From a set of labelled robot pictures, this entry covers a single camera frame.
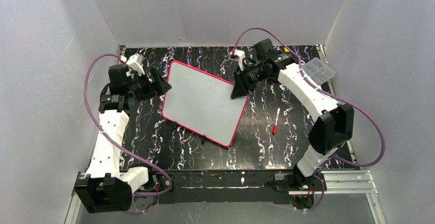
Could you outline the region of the white red whiteboard marker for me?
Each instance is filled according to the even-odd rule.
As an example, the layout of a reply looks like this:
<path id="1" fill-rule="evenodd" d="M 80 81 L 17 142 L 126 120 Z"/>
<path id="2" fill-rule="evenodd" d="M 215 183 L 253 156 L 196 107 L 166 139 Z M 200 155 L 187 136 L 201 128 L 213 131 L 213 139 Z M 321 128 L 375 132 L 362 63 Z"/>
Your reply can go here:
<path id="1" fill-rule="evenodd" d="M 272 135 L 276 134 L 276 131 L 277 131 L 277 128 L 278 128 L 278 121 L 279 121 L 280 111 L 281 111 L 281 108 L 278 107 L 277 111 L 276 111 L 275 120 L 274 120 L 274 126 L 273 126 L 273 129 L 272 129 Z"/>

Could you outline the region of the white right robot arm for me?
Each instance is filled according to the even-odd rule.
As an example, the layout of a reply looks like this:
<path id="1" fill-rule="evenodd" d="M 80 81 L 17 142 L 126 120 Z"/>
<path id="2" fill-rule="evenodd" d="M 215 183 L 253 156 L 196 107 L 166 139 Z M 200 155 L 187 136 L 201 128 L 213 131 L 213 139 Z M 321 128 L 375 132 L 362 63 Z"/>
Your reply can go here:
<path id="1" fill-rule="evenodd" d="M 229 59 L 238 62 L 231 99 L 246 96 L 258 82 L 272 79 L 290 90 L 307 109 L 314 121 L 308 135 L 309 146 L 290 178 L 292 186 L 302 187 L 312 182 L 324 162 L 352 138 L 354 109 L 324 94 L 290 50 L 279 52 L 270 39 L 265 39 L 254 45 L 254 51 L 256 60 L 247 58 L 242 50 L 229 53 Z"/>

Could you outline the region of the pink framed whiteboard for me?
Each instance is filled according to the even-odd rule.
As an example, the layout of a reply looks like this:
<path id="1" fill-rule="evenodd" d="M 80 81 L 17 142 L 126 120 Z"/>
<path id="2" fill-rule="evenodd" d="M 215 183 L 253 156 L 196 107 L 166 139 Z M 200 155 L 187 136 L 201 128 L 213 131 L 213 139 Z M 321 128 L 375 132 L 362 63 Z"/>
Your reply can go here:
<path id="1" fill-rule="evenodd" d="M 234 83 L 174 60 L 169 65 L 162 116 L 222 146 L 230 147 L 248 96 L 231 99 Z"/>

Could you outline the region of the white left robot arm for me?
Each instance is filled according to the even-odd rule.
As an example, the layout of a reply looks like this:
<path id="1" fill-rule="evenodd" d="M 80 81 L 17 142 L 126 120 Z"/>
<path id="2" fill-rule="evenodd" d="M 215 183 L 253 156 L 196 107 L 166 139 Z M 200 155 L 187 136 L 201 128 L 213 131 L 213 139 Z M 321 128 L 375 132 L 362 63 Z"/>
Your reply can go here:
<path id="1" fill-rule="evenodd" d="M 141 187 L 150 182 L 145 164 L 120 170 L 123 137 L 133 106 L 171 89 L 155 67 L 142 71 L 127 64 L 114 65 L 108 75 L 109 83 L 100 92 L 100 127 L 90 165 L 74 185 L 89 213 L 129 210 L 134 194 L 142 193 Z"/>

